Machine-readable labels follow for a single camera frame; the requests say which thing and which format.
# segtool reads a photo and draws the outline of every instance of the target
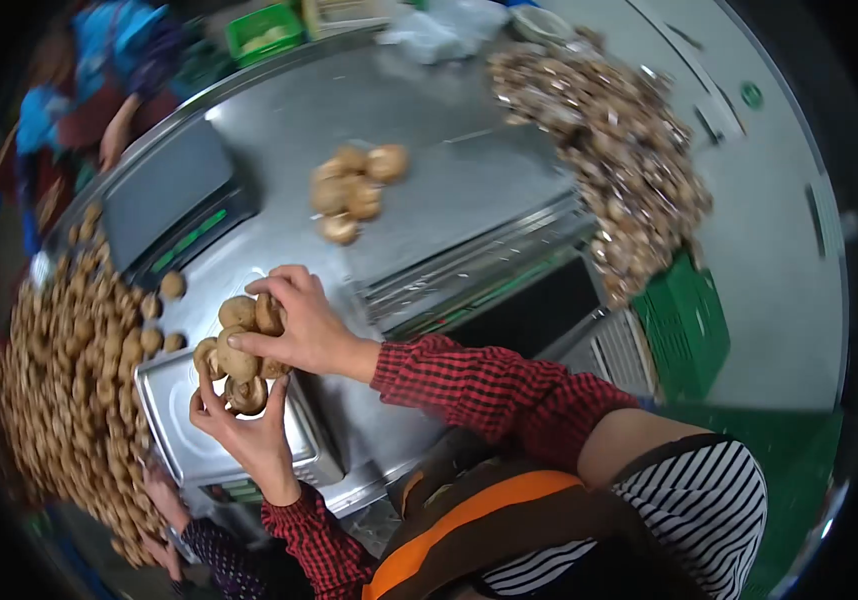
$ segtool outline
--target hand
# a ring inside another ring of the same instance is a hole
[[[288,376],[279,377],[259,418],[236,418],[226,410],[226,401],[216,395],[206,369],[198,375],[198,390],[189,406],[189,421],[219,442],[226,452],[255,481],[263,498],[273,506],[289,506],[303,495],[293,473],[282,416],[286,407]]]
[[[143,487],[162,518],[181,536],[192,517],[183,504],[183,498],[180,498],[179,492],[176,491],[175,482],[161,464],[153,462],[146,467],[143,471]]]
[[[169,571],[169,578],[172,581],[183,581],[183,567],[180,564],[180,553],[171,541],[167,539],[166,545],[162,545],[149,537],[146,532],[142,532],[142,546],[146,548],[159,565]]]
[[[130,145],[132,133],[130,124],[133,116],[139,108],[141,101],[135,94],[125,99],[119,111],[116,112],[109,125],[105,128],[102,141],[99,144],[99,172],[106,173],[112,167],[119,164],[123,151]]]
[[[231,336],[229,345],[268,356],[317,375],[341,375],[363,383],[373,380],[381,345],[360,338],[329,305],[319,276],[302,265],[276,267],[245,286],[248,294],[272,294],[286,310],[286,331],[277,338],[259,333]]]

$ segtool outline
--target black and white striped fabric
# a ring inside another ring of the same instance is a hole
[[[612,490],[708,595],[737,598],[766,525],[766,482],[750,451],[725,439],[652,464]],[[554,581],[596,546],[594,539],[539,550],[483,575],[498,596]]]

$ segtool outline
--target red checkered sleeve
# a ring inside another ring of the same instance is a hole
[[[490,444],[515,441],[545,465],[575,473],[593,427],[636,397],[591,373],[526,360],[504,347],[463,347],[443,335],[385,342],[371,386],[382,402],[421,408]]]
[[[572,375],[502,347],[462,347],[442,335],[383,343],[371,386],[382,402],[439,415],[491,444],[515,439],[532,458],[568,472],[603,416],[639,407],[634,396],[592,374]],[[291,506],[263,503],[262,518],[269,534],[288,543],[316,598],[360,597],[375,558],[339,527],[315,489],[302,484],[302,498]]]
[[[301,486],[302,496],[290,506],[262,503],[266,531],[286,541],[286,551],[299,561],[315,598],[359,598],[363,584],[373,578],[375,558],[339,527],[315,488]]]

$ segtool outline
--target pile of mushrooms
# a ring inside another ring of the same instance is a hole
[[[382,186],[399,180],[409,159],[399,144],[386,144],[368,152],[351,144],[312,174],[310,204],[321,217],[319,233],[337,244],[351,244],[359,236],[359,222],[375,219],[382,211]]]
[[[267,379],[279,379],[292,370],[272,358],[260,358],[230,347],[230,336],[254,331],[278,337],[286,330],[286,310],[270,294],[255,299],[236,295],[219,306],[218,338],[205,338],[195,346],[193,364],[212,381],[225,380],[223,399],[233,415],[254,416],[262,412],[269,398]]]
[[[672,264],[712,210],[688,156],[691,131],[665,102],[669,79],[614,66],[601,36],[553,49],[517,44],[489,58],[507,123],[534,122],[555,138],[581,198],[599,218],[591,242],[610,307],[626,306]]]
[[[70,227],[69,253],[44,289],[27,281],[19,289],[0,350],[0,421],[27,500],[75,502],[114,531],[112,547],[138,567],[154,563],[140,533],[164,536],[166,523],[143,488],[152,434],[133,370],[185,339],[163,337],[153,323],[159,298],[113,270],[101,214],[91,204]],[[185,290],[178,272],[166,279]]]

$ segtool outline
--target green sticker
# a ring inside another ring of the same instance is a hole
[[[762,108],[762,90],[752,81],[743,81],[740,88],[742,93],[742,101],[746,106],[754,111]]]

